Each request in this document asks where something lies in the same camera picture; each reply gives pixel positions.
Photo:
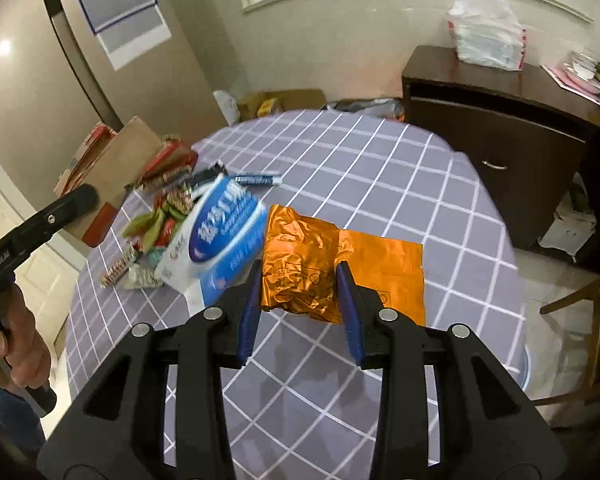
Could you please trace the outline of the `person's left hand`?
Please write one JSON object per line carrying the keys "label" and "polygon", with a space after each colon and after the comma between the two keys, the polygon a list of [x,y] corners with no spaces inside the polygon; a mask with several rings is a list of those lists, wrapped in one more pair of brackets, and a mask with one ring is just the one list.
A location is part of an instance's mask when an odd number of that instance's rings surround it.
{"label": "person's left hand", "polygon": [[45,386],[50,350],[35,326],[20,287],[8,278],[0,291],[0,388],[17,394]]}

